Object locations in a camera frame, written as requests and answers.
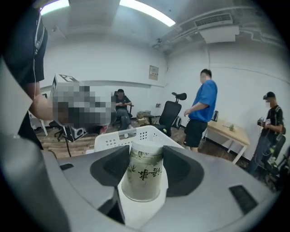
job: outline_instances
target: ceiling light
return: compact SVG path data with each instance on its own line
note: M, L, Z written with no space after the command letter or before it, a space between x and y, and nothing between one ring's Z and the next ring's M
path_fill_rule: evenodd
M148 6L144 3L135 1L135 0L120 0L120 5L122 6L126 6L126 7L130 7L132 9L141 11L145 14L148 14L156 19L158 19L159 21L161 21L162 23L166 24L167 26L171 27L172 25L175 24L175 22L167 17L166 15L164 15L163 13L161 13L160 11L152 8L151 6Z
M53 3L50 3L46 6L44 6L41 9L40 13L41 13L41 15L44 15L48 12L51 12L53 10L57 10L57 9L60 9L60 8L66 7L66 6L69 6L68 0L58 0L58 1L55 1Z

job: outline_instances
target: basket handle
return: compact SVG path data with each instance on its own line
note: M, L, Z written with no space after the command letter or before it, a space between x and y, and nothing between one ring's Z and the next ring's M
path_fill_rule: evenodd
M132 128L132 129L127 129L127 130L121 130L118 132L119 136L124 135L124 134L137 134L137 129Z

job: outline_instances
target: white paper cup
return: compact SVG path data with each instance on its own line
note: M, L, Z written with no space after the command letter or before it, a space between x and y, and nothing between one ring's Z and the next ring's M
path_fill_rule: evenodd
M130 164L122 183L124 195L134 201L152 201L160 192L163 145L152 141L133 142Z

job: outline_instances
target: ceiling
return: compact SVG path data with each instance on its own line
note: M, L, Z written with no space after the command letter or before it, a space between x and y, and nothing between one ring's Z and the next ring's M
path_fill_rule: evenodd
M229 13L232 25L240 29L239 36L283 45L275 27L251 0L139 1L164 13L176 24L168 27L142 12L119 6L120 0L70 0L69 7L43 15L43 23L50 42L76 34L104 34L171 53L189 43L203 41L194 21Z

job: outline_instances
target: chair headrest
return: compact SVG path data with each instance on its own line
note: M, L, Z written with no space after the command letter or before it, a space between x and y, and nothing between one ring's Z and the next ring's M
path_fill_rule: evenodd
M187 98L187 95L186 95L185 92L184 93L180 93L180 94L177 94L177 93L173 92L172 95L176 96L176 98L178 98L179 100L182 100L182 101Z

